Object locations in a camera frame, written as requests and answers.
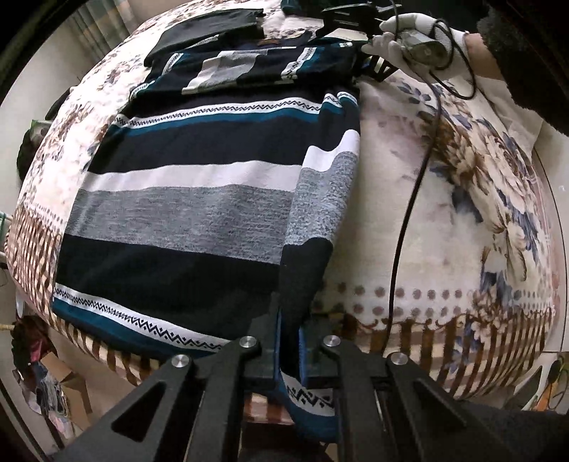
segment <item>cardboard box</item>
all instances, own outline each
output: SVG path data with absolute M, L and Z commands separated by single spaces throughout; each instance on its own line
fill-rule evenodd
M 67 398 L 69 420 L 80 429 L 86 430 L 90 426 L 89 415 L 93 410 L 85 380 L 53 353 L 45 355 L 42 364 L 61 384 L 61 389 Z

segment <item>floral blanket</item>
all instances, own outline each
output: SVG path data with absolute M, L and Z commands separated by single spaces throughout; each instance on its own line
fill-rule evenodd
M 26 177 L 7 237 L 11 275 L 32 306 L 78 348 L 134 384 L 158 362 L 115 351 L 51 311 L 61 238 L 86 167 L 130 90 L 145 79 L 143 59 L 162 32 L 194 15 L 235 7 L 264 8 L 267 37 L 320 26 L 285 18 L 277 0 L 195 0 L 149 19 L 62 106 Z M 468 92 L 466 82 L 453 84 Z M 395 243 L 429 142 L 435 99 L 401 72 L 381 84 L 363 78 L 359 86 L 358 178 L 312 309 L 337 319 L 339 331 L 363 350 L 376 351 L 387 340 Z M 550 192 L 530 153 L 519 149 L 484 96 L 465 102 L 438 91 L 443 118 L 405 237 L 387 352 L 406 352 L 465 398 L 514 382 L 543 349 L 560 303 L 551 238 L 558 223 L 548 217 L 544 197 Z M 288 393 L 301 399 L 294 387 Z M 257 420 L 288 419 L 257 398 L 246 411 Z

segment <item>person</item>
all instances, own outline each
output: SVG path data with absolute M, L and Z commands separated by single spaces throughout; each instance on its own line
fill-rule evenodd
M 533 9 L 532 19 L 534 24 L 538 24 L 535 30 L 542 33 L 541 38 L 547 36 L 546 42 L 558 46 L 553 54 L 560 57 L 559 68 L 565 71 L 567 78 L 567 64 L 564 62 L 569 55 L 564 49 L 567 42 L 551 40 L 552 37 L 562 36 L 559 19 L 554 18 L 554 13 L 549 11 L 551 8 L 540 6 L 537 0 L 518 0 L 514 8 L 517 8 L 516 11 L 524 11 L 523 5 L 529 5 Z M 478 33 L 453 29 L 446 23 L 421 13 L 400 14 L 397 18 L 393 16 L 382 22 L 380 28 L 384 33 L 370 40 L 362 47 L 362 51 L 384 58 L 419 81 L 433 82 L 433 76 L 442 81 L 459 76 L 471 79 L 471 73 L 474 76 L 504 80 L 518 106 L 536 111 L 558 131 L 569 135 L 569 95 L 541 59 L 536 51 L 538 48 L 521 33 L 511 18 L 504 17 L 496 9 L 490 7 L 488 16 L 478 22 Z M 452 51 L 448 65 L 442 69 L 429 69 L 409 60 L 403 51 L 404 45 L 396 41 L 395 37 L 398 31 L 404 29 L 415 29 L 441 42 L 449 54 Z M 559 455 L 567 453 L 569 449 L 569 415 L 506 411 L 467 402 L 463 405 L 482 420 L 519 460 L 558 460 Z
M 535 1 L 528 3 L 533 7 L 537 4 Z M 445 28 L 447 34 L 439 27 Z M 364 45 L 364 52 L 383 57 L 419 81 L 424 78 L 432 80 L 429 69 L 404 57 L 403 45 L 395 41 L 396 29 L 415 29 L 443 43 L 448 52 L 452 51 L 449 38 L 452 36 L 455 46 L 449 64 L 444 69 L 431 69 L 433 75 L 440 80 L 457 76 L 469 79 L 471 69 L 474 75 L 504 80 L 518 106 L 536 111 L 554 128 L 569 135 L 568 97 L 534 46 L 494 8 L 489 9 L 488 17 L 478 22 L 478 33 L 453 29 L 421 13 L 400 14 L 398 18 L 393 16 L 382 22 L 380 28 L 383 35 L 375 36 L 369 44 Z M 556 31 L 554 22 L 551 28 L 553 32 Z M 560 66 L 565 69 L 566 55 L 563 52 L 562 49 L 557 55 L 561 56 L 563 62 Z

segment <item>white glove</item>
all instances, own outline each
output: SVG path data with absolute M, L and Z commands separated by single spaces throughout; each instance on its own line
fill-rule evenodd
M 447 52 L 450 54 L 452 50 L 452 44 L 450 39 L 445 35 L 445 33 L 435 26 L 436 19 L 426 14 L 421 13 L 406 13 L 399 15 L 399 30 L 404 29 L 416 29 L 422 34 L 434 38 L 438 42 L 442 43 L 446 48 Z M 464 43 L 464 36 L 467 32 L 457 31 L 445 26 L 443 23 L 439 23 L 440 27 L 445 28 L 452 34 L 456 44 L 464 52 L 464 56 L 468 59 L 468 52 L 466 45 Z M 453 77 L 462 75 L 468 77 L 468 67 L 464 62 L 460 52 L 456 49 L 452 57 L 452 61 L 448 68 L 437 71 L 436 69 L 429 68 L 424 64 L 417 63 L 416 61 L 408 61 L 403 57 L 403 46 L 394 41 L 395 39 L 395 27 L 396 19 L 395 16 L 389 18 L 387 21 L 383 21 L 380 25 L 383 35 L 376 35 L 371 39 L 371 43 L 365 44 L 361 50 L 364 53 L 370 55 L 379 55 L 386 61 L 388 61 L 393 66 L 401 69 L 405 74 L 413 77 L 416 80 L 428 80 L 433 81 L 434 79 L 428 74 L 431 71 L 440 80 L 448 80 Z

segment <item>zigzag pattern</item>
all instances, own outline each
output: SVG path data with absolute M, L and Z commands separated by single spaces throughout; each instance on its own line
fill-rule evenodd
M 285 101 L 279 101 L 278 103 L 264 103 L 264 104 L 255 102 L 247 106 L 232 106 L 232 105 L 221 106 L 221 107 L 201 106 L 199 108 L 194 108 L 186 111 L 170 112 L 168 114 L 163 114 L 155 117 L 148 117 L 138 120 L 127 119 L 124 115 L 119 114 L 113 124 L 117 125 L 120 128 L 137 129 L 155 123 L 162 123 L 173 120 L 183 120 L 186 117 L 203 116 L 207 114 L 216 114 L 216 113 L 231 112 L 231 111 L 236 111 L 236 112 L 239 111 L 245 113 L 255 112 L 267 109 L 279 109 L 284 106 L 296 107 L 297 109 L 304 110 L 305 112 L 311 112 L 311 111 L 317 112 L 321 108 L 320 104 L 314 104 L 314 103 L 310 104 L 307 101 L 298 101 L 298 100 L 285 100 Z
M 301 402 L 304 405 L 309 404 L 312 407 L 319 406 L 321 409 L 325 407 L 328 409 L 334 409 L 334 405 L 331 400 L 328 402 L 310 391 L 306 392 L 302 388 L 297 390 L 293 387 L 289 387 L 288 385 L 286 385 L 286 391 L 293 401 Z
M 179 334 L 177 334 L 175 332 L 170 332 L 168 329 L 164 329 L 163 327 L 159 327 L 156 324 L 151 323 L 146 319 L 142 319 L 140 317 L 124 314 L 115 308 L 112 308 L 112 307 L 105 305 L 104 303 L 101 303 L 101 302 L 96 302 L 95 300 L 89 300 L 89 299 L 85 299 L 82 297 L 74 296 L 74 295 L 70 294 L 69 292 L 66 292 L 66 291 L 64 291 L 58 287 L 55 287 L 53 293 L 55 295 L 57 295 L 57 297 L 59 299 L 62 299 L 63 301 L 69 301 L 74 305 L 81 305 L 81 306 L 91 308 L 91 309 L 96 310 L 96 311 L 100 311 L 103 313 L 110 314 L 113 317 L 116 317 L 118 319 L 126 321 L 132 325 L 135 325 L 135 326 L 147 331 L 149 334 L 152 334 L 153 336 L 158 336 L 161 339 L 166 338 L 167 340 L 169 340 L 172 343 L 184 345 L 185 347 L 207 348 L 211 351 L 220 350 L 222 347 L 222 345 L 218 345 L 218 344 L 214 344 L 214 343 L 208 343 L 205 341 L 194 340 L 194 339 L 186 339 L 186 337 L 180 337 Z

